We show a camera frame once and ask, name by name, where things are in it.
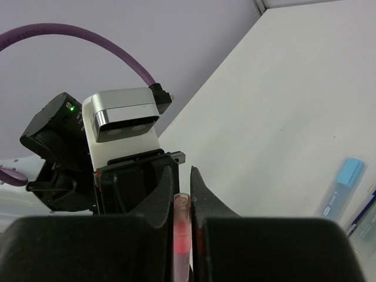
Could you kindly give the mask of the green highlighter marker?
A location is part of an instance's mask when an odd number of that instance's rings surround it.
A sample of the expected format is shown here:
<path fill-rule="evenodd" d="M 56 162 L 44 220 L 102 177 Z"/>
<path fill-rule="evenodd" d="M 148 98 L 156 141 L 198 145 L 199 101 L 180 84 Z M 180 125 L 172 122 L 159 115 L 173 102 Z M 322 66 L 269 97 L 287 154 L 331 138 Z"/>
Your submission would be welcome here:
<path fill-rule="evenodd" d="M 361 220 L 360 224 L 350 236 L 350 241 L 356 252 L 372 257 L 375 253 L 375 204 Z"/>

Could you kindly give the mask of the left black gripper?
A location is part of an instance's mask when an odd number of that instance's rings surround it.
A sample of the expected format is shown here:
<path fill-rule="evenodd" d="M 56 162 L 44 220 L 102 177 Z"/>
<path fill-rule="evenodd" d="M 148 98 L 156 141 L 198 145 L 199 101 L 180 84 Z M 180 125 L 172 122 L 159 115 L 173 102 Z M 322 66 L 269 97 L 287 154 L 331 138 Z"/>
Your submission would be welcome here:
<path fill-rule="evenodd" d="M 157 188 L 165 167 L 171 168 L 173 191 L 179 193 L 179 165 L 185 161 L 183 152 L 162 149 L 108 161 L 93 173 L 97 214 L 132 211 Z"/>

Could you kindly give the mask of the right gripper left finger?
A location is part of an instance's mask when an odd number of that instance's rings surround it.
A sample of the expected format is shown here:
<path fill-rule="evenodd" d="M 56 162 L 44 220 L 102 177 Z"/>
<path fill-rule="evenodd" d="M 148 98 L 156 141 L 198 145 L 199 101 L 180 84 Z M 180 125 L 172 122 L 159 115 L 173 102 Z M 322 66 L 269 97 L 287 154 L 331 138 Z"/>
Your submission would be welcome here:
<path fill-rule="evenodd" d="M 172 281 L 173 172 L 128 214 L 23 217 L 1 235 L 2 281 Z"/>

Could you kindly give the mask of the blue highlighter marker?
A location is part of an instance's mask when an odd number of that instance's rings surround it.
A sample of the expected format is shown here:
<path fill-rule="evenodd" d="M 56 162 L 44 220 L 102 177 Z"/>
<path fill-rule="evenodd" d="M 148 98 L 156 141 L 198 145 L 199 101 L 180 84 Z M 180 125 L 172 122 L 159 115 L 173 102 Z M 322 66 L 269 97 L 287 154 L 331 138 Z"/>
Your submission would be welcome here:
<path fill-rule="evenodd" d="M 364 173 L 365 163 L 346 158 L 321 201 L 316 216 L 339 222 Z"/>

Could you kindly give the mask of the blue ballpoint pen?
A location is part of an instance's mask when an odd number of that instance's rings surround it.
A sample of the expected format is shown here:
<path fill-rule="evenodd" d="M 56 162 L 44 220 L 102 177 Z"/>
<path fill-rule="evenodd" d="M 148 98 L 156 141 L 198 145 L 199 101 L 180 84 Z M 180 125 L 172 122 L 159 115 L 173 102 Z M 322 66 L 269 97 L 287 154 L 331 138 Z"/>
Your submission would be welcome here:
<path fill-rule="evenodd" d="M 345 228 L 345 233 L 348 237 L 350 237 L 350 235 L 353 234 L 353 232 L 358 227 L 362 218 L 369 212 L 370 208 L 375 203 L 375 185 L 372 185 L 368 189 L 368 192 L 369 194 L 367 198 L 364 200 L 361 206 L 354 213 L 354 215 L 352 216 L 352 218 L 350 219 L 349 223 L 347 224 Z"/>

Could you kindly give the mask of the pink highlighter cap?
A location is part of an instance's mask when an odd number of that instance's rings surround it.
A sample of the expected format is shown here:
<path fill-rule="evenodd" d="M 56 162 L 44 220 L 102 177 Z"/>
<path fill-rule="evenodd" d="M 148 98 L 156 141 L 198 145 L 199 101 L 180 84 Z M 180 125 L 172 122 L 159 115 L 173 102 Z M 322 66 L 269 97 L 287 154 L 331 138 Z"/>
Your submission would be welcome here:
<path fill-rule="evenodd" d="M 174 196 L 173 244 L 177 254 L 189 253 L 192 247 L 191 201 L 186 193 Z"/>

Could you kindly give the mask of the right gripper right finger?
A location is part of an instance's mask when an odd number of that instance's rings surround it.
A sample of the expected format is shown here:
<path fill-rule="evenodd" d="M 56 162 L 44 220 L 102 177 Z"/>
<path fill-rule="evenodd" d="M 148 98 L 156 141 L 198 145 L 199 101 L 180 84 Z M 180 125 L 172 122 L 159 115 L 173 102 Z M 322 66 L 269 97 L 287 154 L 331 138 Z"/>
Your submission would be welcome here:
<path fill-rule="evenodd" d="M 242 217 L 190 172 L 194 281 L 364 281 L 333 221 Z"/>

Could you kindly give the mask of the red highlighter marker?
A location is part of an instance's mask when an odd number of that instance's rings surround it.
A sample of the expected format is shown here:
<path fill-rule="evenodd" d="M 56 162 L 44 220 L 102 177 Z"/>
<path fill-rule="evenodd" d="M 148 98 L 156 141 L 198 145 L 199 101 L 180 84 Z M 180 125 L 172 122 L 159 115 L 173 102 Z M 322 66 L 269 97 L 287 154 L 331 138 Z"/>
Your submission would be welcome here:
<path fill-rule="evenodd" d="M 174 282 L 188 282 L 190 274 L 190 251 L 174 252 Z"/>

